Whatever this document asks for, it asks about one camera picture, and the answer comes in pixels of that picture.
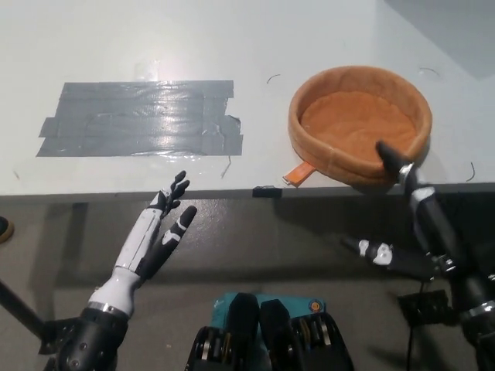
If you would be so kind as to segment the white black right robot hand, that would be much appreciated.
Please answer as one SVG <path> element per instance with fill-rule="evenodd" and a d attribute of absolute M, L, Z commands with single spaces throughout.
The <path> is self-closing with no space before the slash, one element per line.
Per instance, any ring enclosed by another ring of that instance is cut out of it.
<path fill-rule="evenodd" d="M 451 287 L 452 306 L 463 321 L 493 315 L 494 283 L 461 242 L 440 206 L 434 186 L 423 179 L 413 161 L 384 141 L 377 142 L 376 151 L 386 173 L 401 186 L 420 249 L 413 251 L 355 237 L 344 237 L 343 245 L 368 262 L 396 274 L 419 281 L 445 278 Z"/>

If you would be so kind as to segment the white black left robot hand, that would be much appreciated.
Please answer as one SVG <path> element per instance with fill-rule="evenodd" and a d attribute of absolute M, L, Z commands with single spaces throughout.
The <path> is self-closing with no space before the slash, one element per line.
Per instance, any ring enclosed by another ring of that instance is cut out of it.
<path fill-rule="evenodd" d="M 110 278 L 90 296 L 88 307 L 130 318 L 135 310 L 135 292 L 152 279 L 178 247 L 192 223 L 197 208 L 190 206 L 162 236 L 162 221 L 180 205 L 189 180 L 177 174 L 170 186 L 160 189 L 142 210 L 114 263 Z"/>

